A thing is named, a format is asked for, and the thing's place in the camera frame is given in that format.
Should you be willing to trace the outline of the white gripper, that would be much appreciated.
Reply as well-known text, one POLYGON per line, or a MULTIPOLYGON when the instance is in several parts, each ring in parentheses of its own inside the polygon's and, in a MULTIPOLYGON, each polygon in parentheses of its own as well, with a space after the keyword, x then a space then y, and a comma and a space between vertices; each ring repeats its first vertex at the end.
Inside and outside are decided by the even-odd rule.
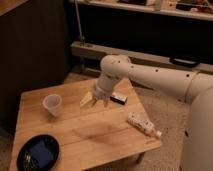
POLYGON ((95 81, 92 93, 87 92, 80 101, 80 106, 84 107, 93 100, 93 96, 97 100, 103 100, 104 107, 108 106, 110 95, 113 92, 113 81, 107 77, 100 77, 95 81))

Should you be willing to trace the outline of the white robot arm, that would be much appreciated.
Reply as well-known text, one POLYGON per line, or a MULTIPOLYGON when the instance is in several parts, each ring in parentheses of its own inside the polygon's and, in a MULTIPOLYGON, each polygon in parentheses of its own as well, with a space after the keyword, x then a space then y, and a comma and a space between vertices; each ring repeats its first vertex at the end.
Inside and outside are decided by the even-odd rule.
POLYGON ((100 67, 101 74, 81 106, 106 102, 123 78, 176 97, 190 105, 181 171, 213 171, 213 75, 138 65, 125 55, 107 55, 100 67))

